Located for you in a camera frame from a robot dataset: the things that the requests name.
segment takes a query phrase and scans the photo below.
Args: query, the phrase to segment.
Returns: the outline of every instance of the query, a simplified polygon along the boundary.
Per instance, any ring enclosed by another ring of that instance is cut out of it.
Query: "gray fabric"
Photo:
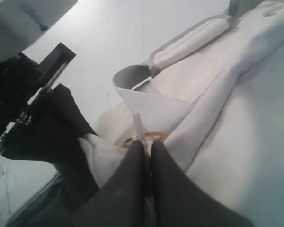
[[[217,16],[213,16],[213,17],[209,17],[199,23],[197,23],[196,25],[192,26],[191,28],[189,28],[188,30],[184,31],[183,33],[179,34],[178,36],[176,36],[175,38],[173,38],[172,40],[170,40],[169,42],[167,42],[166,44],[164,44],[163,46],[161,46],[160,48],[158,48],[157,50],[155,50],[149,57],[149,59],[144,63],[145,65],[147,65],[149,67],[149,70],[151,72],[151,76],[155,77],[160,73],[160,69],[155,65],[154,62],[154,57],[157,53],[159,53],[160,51],[164,50],[165,48],[167,48],[169,45],[171,45],[172,43],[176,42],[177,40],[179,40],[180,38],[182,38],[183,36],[187,35],[188,33],[190,33],[191,31],[193,31],[194,29],[198,28],[200,25],[204,24],[205,22],[214,19],[214,18],[221,18],[224,20],[227,20],[229,22],[229,24],[231,24],[232,18],[228,15],[217,15]]]
[[[264,1],[265,0],[231,0],[228,15],[232,16],[234,19],[238,19]]]

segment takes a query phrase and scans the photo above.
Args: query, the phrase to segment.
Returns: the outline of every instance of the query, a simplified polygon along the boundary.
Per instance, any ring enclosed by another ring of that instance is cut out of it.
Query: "gold ring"
[[[154,143],[155,141],[164,141],[165,138],[167,137],[166,133],[159,132],[159,131],[154,131],[154,132],[148,132],[145,134],[145,137],[150,137],[150,136],[158,136],[158,138],[154,139],[153,141],[147,142],[147,145],[150,145]],[[128,138],[124,143],[123,143],[123,148],[129,148],[130,144],[137,140],[138,136],[133,136],[131,138]]]

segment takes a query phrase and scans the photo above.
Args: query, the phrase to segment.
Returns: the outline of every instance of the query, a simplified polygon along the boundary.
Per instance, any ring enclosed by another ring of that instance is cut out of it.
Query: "white fabric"
[[[230,24],[226,19],[214,18],[208,20],[157,53],[153,61],[160,70],[163,70],[195,52],[197,49],[222,34],[229,27]]]
[[[193,105],[165,141],[187,176],[255,226],[284,227],[284,5],[264,16],[269,10],[271,2],[262,3],[227,34],[166,68],[148,85],[167,99]],[[92,127],[102,139],[121,146],[135,135],[131,115],[122,103]],[[91,168],[98,178],[116,167],[96,156],[93,162],[102,168]]]

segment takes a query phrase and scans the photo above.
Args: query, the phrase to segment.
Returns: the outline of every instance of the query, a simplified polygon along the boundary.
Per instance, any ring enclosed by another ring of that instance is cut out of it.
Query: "zipper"
[[[10,216],[4,227],[12,227],[13,222],[19,215],[26,210],[37,198],[47,191],[60,177],[60,173],[56,172],[38,191],[36,191],[30,198],[28,198],[16,211]]]

